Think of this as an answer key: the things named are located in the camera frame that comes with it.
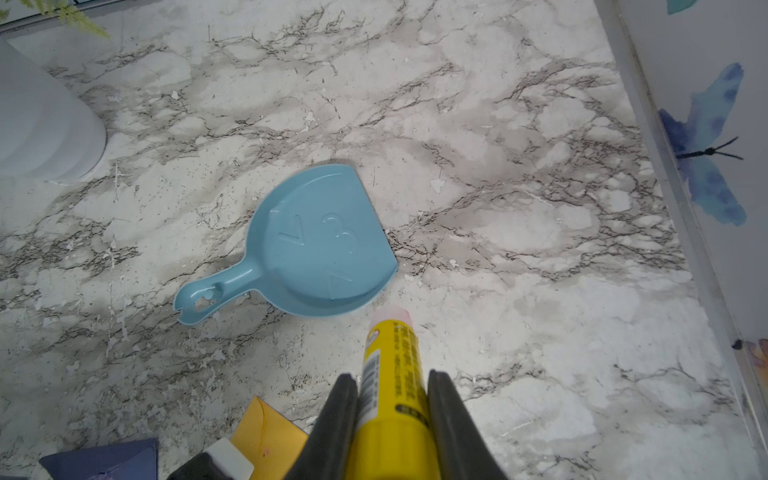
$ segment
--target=white eraser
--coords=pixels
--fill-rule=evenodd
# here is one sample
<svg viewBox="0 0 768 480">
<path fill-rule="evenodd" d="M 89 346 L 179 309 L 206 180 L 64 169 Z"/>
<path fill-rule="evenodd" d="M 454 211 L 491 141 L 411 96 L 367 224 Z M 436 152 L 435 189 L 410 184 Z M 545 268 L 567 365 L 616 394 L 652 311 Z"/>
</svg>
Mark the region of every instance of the white eraser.
<svg viewBox="0 0 768 480">
<path fill-rule="evenodd" d="M 213 459 L 216 467 L 232 480 L 248 480 L 253 474 L 253 464 L 227 439 L 220 439 L 205 449 L 205 452 Z"/>
</svg>

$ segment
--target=yellow glue stick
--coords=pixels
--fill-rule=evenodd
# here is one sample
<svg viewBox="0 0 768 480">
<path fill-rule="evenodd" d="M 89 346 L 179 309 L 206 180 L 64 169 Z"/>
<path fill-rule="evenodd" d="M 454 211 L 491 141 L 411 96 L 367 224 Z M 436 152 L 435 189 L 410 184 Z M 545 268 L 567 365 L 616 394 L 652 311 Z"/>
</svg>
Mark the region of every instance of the yellow glue stick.
<svg viewBox="0 0 768 480">
<path fill-rule="evenodd" d="M 438 480 L 419 340 L 408 311 L 376 312 L 366 342 L 346 480 Z"/>
</svg>

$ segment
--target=fern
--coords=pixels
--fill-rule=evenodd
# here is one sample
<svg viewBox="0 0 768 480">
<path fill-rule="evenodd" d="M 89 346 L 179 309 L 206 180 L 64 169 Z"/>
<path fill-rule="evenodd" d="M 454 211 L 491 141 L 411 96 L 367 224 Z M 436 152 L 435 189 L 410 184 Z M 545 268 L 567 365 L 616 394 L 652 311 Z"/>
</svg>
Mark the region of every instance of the fern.
<svg viewBox="0 0 768 480">
<path fill-rule="evenodd" d="M 41 15 L 46 17 L 58 18 L 58 20 L 64 25 L 78 28 L 82 31 L 87 31 L 99 35 L 100 37 L 109 38 L 109 34 L 100 26 L 96 25 L 85 13 L 82 12 L 77 6 L 69 5 L 67 0 L 18 0 L 19 3 L 27 8 L 40 12 Z M 8 17 L 9 10 L 0 9 L 0 22 Z"/>
</svg>

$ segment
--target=white bucket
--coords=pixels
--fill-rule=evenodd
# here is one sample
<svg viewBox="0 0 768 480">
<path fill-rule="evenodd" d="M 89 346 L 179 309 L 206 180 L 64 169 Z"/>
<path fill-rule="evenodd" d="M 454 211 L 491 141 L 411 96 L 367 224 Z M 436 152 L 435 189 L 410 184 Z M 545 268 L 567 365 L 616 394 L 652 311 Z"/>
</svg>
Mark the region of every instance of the white bucket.
<svg viewBox="0 0 768 480">
<path fill-rule="evenodd" d="M 77 180 L 106 140 L 82 100 L 0 39 L 0 176 Z"/>
</svg>

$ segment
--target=glue stick cap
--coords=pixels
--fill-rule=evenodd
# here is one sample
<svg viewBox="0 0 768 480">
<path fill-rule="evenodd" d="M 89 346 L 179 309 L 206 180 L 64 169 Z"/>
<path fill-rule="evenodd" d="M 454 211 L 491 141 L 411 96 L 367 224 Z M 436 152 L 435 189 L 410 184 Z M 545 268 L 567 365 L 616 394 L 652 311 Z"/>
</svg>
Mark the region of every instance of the glue stick cap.
<svg viewBox="0 0 768 480">
<path fill-rule="evenodd" d="M 408 313 L 408 310 L 397 305 L 385 305 L 373 313 L 373 319 L 371 319 L 371 325 L 368 329 L 372 329 L 384 320 L 399 320 L 413 328 L 413 321 L 411 321 L 411 315 Z"/>
</svg>

